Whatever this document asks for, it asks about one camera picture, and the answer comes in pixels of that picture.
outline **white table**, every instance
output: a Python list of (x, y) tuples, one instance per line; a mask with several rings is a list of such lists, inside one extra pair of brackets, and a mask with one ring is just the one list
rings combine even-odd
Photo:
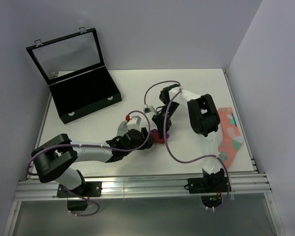
[[(116, 136), (117, 127), (128, 112), (143, 109), (145, 91), (151, 85), (164, 80), (180, 81), (184, 89), (197, 94), (209, 93), (217, 108), (232, 107), (238, 120), (222, 69), (113, 70), (110, 74), (121, 92), (122, 101), (63, 124), (51, 99), (39, 145), (60, 133), (66, 133), (70, 139), (79, 142), (110, 140)], [(159, 93), (162, 88), (169, 85), (162, 84), (153, 88), (147, 95), (147, 103), (154, 107), (161, 106)], [(186, 108), (179, 106), (171, 121), (168, 141), (178, 159), (191, 160), (205, 154), (203, 152), (205, 144), (192, 131)], [(143, 118), (141, 125), (144, 124), (146, 121)], [(151, 125), (152, 128), (156, 128), (153, 122)], [(151, 149), (135, 151), (119, 162), (79, 162), (72, 164), (71, 167), (80, 170), (85, 177), (174, 175), (201, 173), (202, 161), (180, 164), (169, 156), (164, 145), (154, 145)], [(228, 170), (229, 172), (254, 171), (246, 144), (242, 145)]]

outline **patterned sock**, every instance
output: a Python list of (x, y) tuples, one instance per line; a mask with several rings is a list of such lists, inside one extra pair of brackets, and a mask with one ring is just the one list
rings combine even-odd
[(221, 153), (220, 158), (225, 164), (226, 168), (229, 168), (236, 156), (237, 151), (243, 144), (244, 138), (241, 136), (237, 127), (231, 107), (219, 108), (218, 114), (221, 119), (223, 131), (223, 141), (218, 147), (218, 151)]

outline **gray floor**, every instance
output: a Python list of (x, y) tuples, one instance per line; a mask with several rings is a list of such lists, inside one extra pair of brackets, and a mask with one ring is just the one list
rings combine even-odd
[(263, 194), (235, 195), (215, 213), (205, 211), (194, 196), (100, 204), (97, 215), (75, 217), (67, 214), (65, 201), (22, 203), (14, 236), (276, 235)]

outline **black box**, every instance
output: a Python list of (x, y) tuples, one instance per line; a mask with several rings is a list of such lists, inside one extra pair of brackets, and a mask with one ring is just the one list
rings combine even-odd
[(63, 123), (121, 101), (95, 28), (35, 43), (26, 50), (46, 80)]

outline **transparent lid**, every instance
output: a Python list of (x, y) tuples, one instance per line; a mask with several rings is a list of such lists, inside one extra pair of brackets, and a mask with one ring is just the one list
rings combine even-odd
[(34, 45), (27, 50), (48, 84), (104, 65), (95, 29)]

